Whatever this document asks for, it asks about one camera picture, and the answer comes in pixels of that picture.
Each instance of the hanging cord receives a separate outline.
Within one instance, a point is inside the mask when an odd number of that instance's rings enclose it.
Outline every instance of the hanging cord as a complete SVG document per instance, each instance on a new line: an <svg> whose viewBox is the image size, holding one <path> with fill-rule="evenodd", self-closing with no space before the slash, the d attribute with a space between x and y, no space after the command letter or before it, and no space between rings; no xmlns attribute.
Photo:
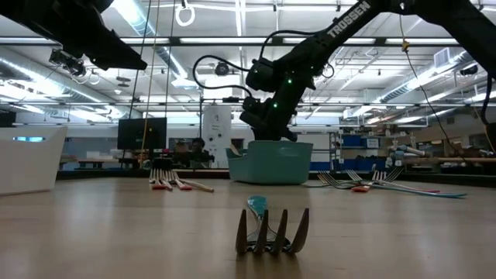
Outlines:
<svg viewBox="0 0 496 279"><path fill-rule="evenodd" d="M400 16L400 30L401 30L401 38L403 38L403 47L401 48L401 50L406 54L406 58L408 59L408 64L410 65L410 68L412 69L412 72L413 74L415 75L415 78L417 79L417 81L419 82L418 85L420 86L420 89L422 90L422 92L424 93L424 96L425 96L425 100L427 101L427 104L429 105L429 107L431 108L432 110L432 113L434 113L434 116L436 117L436 120L439 124L439 128L441 128L441 131L443 131L443 134L444 136L446 137L446 140L448 141L448 144L449 146L451 146L451 149L453 149L453 151L456 153L456 155L458 157L461 157L463 162L468 165L468 162L467 160L465 160L465 158L462 156L462 154L457 150L455 149L455 147L453 146L453 144L451 143L450 141L450 138L448 137L448 134L446 133L446 130L444 129L443 127L443 124L441 123L441 119L439 119L437 113L436 113L436 110L432 107L431 105L431 102L429 101L429 97L427 96L427 93L425 92L425 89L424 87L420 84L420 80L419 80L419 76L417 75L417 72L415 71L415 68L413 67L413 64L412 64L412 61L410 60L410 55L408 54L408 47L410 46L409 42L406 40L405 38L405 32L403 31L403 21L402 21L402 15L399 15Z"/></svg>
<svg viewBox="0 0 496 279"><path fill-rule="evenodd" d="M172 37L174 35L174 17L171 17L172 20L170 21L170 37ZM169 53L170 55L172 55L172 46L169 47ZM171 58L169 57L169 60L167 61L167 85L166 85L166 89L165 89L165 108L164 108L164 117L167 118L167 107L169 105L169 86L171 85L171 83L169 82L169 79L171 78L171 76L169 75L170 72L171 72ZM164 123L165 125L165 129L167 130L167 120L165 121Z"/></svg>
<svg viewBox="0 0 496 279"><path fill-rule="evenodd" d="M201 87L203 89L209 89L209 90L223 89L223 88L239 88L241 90L246 91L246 93L248 93L248 95L250 97L253 97L253 95L251 94L251 91L248 88L241 86L241 85L232 84L232 85L224 85L224 86L206 86L206 85L202 84L198 80L198 78L196 77L196 68L198 67L200 62L206 58L213 58L213 59L219 60L219 61L224 62L224 63L228 64L229 66L231 66L235 69L238 69L240 71L250 71L250 69L246 69L246 68L240 67L238 65L235 65L235 64L233 64L233 63L231 63L231 62L229 62L226 59L223 59L221 57L217 57L215 55L204 55L204 56L198 58L195 62L195 65L193 66L193 79L195 80L196 84L198 84L199 87Z"/></svg>
<svg viewBox="0 0 496 279"><path fill-rule="evenodd" d="M52 71L51 71L51 72L50 72L50 73L49 73L49 74L48 74L48 75L47 75L47 76L43 79L43 80L44 80L44 81L46 81L46 80L47 80L47 79L48 79L48 78L49 78L49 77L50 77L53 73L55 73L55 71L56 71L59 67L60 67L60 65L57 65L57 66L56 66L56 67L55 67L55 68L54 68L54 69L53 69L53 70L52 70ZM26 99L26 98L27 98L27 96L28 96L28 95L26 94L26 96L22 97L22 99L18 100L18 101L17 101L14 105L19 105L19 103L20 103L20 102L22 102L22 101L24 101L24 99ZM9 108L9 110L8 110L7 112L11 112L13 108L14 108L14 107L12 107L12 105L11 105L11 107Z"/></svg>
<svg viewBox="0 0 496 279"><path fill-rule="evenodd" d="M157 21L155 22L155 30L158 29L158 22L160 19L160 9L157 9ZM153 38L153 47L152 50L155 49L155 46L157 45L157 34L155 33L155 37ZM153 73L153 69L155 67L155 55L152 55L152 67L151 67L151 73ZM150 96L152 94L152 76L150 75L150 83L148 84L148 99L146 100L146 111L145 111L145 127L143 128L143 141L141 143L141 151L139 152L139 164L141 167L143 166L143 150L145 149L145 140L146 140L146 129L148 126L148 108L150 107Z"/></svg>
<svg viewBox="0 0 496 279"><path fill-rule="evenodd" d="M141 41L141 47L139 49L139 57L143 56L143 50L145 48L145 39L146 39L146 33L148 32L148 22L150 21L150 11L152 10L150 6L152 5L152 0L148 1L148 12L146 13L146 22L145 22L145 30L143 31L143 39ZM131 115L133 114L133 105L134 105L134 98L136 97L136 86L138 85L138 77L140 75L140 70L136 70L136 76L134 77L134 86L133 86L133 93L131 94L131 106L129 107L129 116L127 119L131 119ZM126 150L123 150L122 152L122 160L121 160L121 169L124 165L124 158L126 158Z"/></svg>

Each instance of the blue bin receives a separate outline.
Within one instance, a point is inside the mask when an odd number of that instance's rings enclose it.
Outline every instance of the blue bin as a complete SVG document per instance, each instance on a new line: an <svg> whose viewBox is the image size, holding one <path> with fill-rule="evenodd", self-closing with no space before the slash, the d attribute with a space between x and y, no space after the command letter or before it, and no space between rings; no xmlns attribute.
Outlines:
<svg viewBox="0 0 496 279"><path fill-rule="evenodd" d="M360 146L362 137L356 135L343 136L343 146Z"/></svg>

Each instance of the ceiling light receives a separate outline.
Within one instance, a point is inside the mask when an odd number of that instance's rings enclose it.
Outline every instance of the ceiling light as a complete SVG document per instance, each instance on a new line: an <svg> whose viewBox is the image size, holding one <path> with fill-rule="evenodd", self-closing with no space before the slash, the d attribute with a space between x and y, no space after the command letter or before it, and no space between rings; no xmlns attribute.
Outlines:
<svg viewBox="0 0 496 279"><path fill-rule="evenodd" d="M50 101L49 99L43 97L43 95L35 94L7 83L5 83L3 86L0 86L0 95L23 101Z"/></svg>
<svg viewBox="0 0 496 279"><path fill-rule="evenodd" d="M283 43L301 43L303 42L307 37L301 37L301 38L283 38ZM350 45L350 44L373 44L375 43L374 38L349 38L344 42L343 45Z"/></svg>
<svg viewBox="0 0 496 279"><path fill-rule="evenodd" d="M425 104L428 100L429 100L429 102L435 102L435 101L438 101L438 100L446 97L447 95L449 95L449 94L448 93L439 93L437 95L429 97L427 100L422 101L422 103Z"/></svg>
<svg viewBox="0 0 496 279"><path fill-rule="evenodd" d="M168 38L121 38L121 41L124 43L156 43L156 44L165 44L170 43Z"/></svg>
<svg viewBox="0 0 496 279"><path fill-rule="evenodd" d="M474 97L466 98L463 100L465 103L473 103L473 102L480 102L483 101L486 98L486 94L479 94L475 95ZM491 92L491 95L489 95L489 98L496 98L496 91Z"/></svg>
<svg viewBox="0 0 496 279"><path fill-rule="evenodd" d="M496 8L484 6L483 11L496 12Z"/></svg>
<svg viewBox="0 0 496 279"><path fill-rule="evenodd" d="M216 37L216 38L180 38L181 43L263 43L264 37Z"/></svg>
<svg viewBox="0 0 496 279"><path fill-rule="evenodd" d="M457 45L458 42L455 39L452 38L406 38L405 39L407 42L410 44L453 44ZM386 44L402 44L403 39L402 38L394 38L394 39L386 39Z"/></svg>
<svg viewBox="0 0 496 279"><path fill-rule="evenodd" d="M394 121L394 123L409 123L409 122L417 121L421 118L422 118L421 116L404 117L402 119L398 119L398 120Z"/></svg>
<svg viewBox="0 0 496 279"><path fill-rule="evenodd" d="M454 110L454 108L450 108L450 109L446 109L446 110L443 110L441 112L435 112L435 113L432 113L431 115L429 115L429 117L434 117L434 116L441 116L447 112L452 112Z"/></svg>
<svg viewBox="0 0 496 279"><path fill-rule="evenodd" d="M41 110L37 107L33 107L32 105L23 105L23 106L10 105L10 106L13 108L16 108L16 109L23 109L23 110L26 110L28 112L35 112L35 113L39 113L39 114L45 113L43 110Z"/></svg>
<svg viewBox="0 0 496 279"><path fill-rule="evenodd" d="M341 12L347 11L351 5L341 5ZM283 5L277 9L292 12L336 12L336 5Z"/></svg>
<svg viewBox="0 0 496 279"><path fill-rule="evenodd" d="M82 110L71 110L71 115L74 115L76 117L79 117L81 119L86 119L94 122L108 122L110 121L104 116L95 114L93 112L86 112Z"/></svg>
<svg viewBox="0 0 496 279"><path fill-rule="evenodd" d="M55 44L51 40L47 40L42 37L2 37L0 38L0 43L2 44L30 44L30 43L43 43L43 44Z"/></svg>
<svg viewBox="0 0 496 279"><path fill-rule="evenodd" d="M344 45L354 44L354 43L372 44L372 43L375 43L375 39L374 38L349 38L348 40L346 40L346 42L344 42Z"/></svg>

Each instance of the blue fork handle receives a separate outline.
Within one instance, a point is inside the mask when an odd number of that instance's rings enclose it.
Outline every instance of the blue fork handle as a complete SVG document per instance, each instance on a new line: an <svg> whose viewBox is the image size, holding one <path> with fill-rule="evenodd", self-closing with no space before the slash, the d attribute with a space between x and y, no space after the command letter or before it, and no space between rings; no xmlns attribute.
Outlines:
<svg viewBox="0 0 496 279"><path fill-rule="evenodd" d="M264 218L265 209L267 209L267 198L262 196L252 196L248 198L248 207L257 216L257 219Z"/></svg>

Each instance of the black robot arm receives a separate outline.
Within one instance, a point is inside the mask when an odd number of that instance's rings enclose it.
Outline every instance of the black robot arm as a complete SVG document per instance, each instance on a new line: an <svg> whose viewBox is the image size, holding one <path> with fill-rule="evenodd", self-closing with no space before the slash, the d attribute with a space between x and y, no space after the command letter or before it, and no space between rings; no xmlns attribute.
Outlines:
<svg viewBox="0 0 496 279"><path fill-rule="evenodd" d="M240 118L251 125L256 140L296 140L288 123L305 89L315 90L313 77L320 75L332 53L381 12L418 15L444 27L490 77L496 77L496 26L469 0L361 0L282 58L253 61L246 84L275 92L264 103L250 97L243 103Z"/></svg>
<svg viewBox="0 0 496 279"><path fill-rule="evenodd" d="M100 14L113 0L15 0L0 14L64 46L75 58L86 54L97 67L146 68L140 55L108 30Z"/></svg>

